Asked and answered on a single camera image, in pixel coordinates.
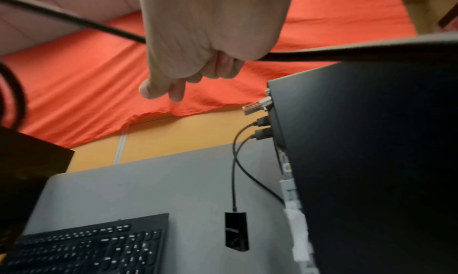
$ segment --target keyboard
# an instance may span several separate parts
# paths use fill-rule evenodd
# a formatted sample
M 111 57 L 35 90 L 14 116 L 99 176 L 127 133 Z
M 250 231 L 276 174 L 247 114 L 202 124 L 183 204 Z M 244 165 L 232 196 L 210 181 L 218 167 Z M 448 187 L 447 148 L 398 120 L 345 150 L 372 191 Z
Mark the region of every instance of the keyboard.
M 168 213 L 22 236 L 0 274 L 157 274 Z

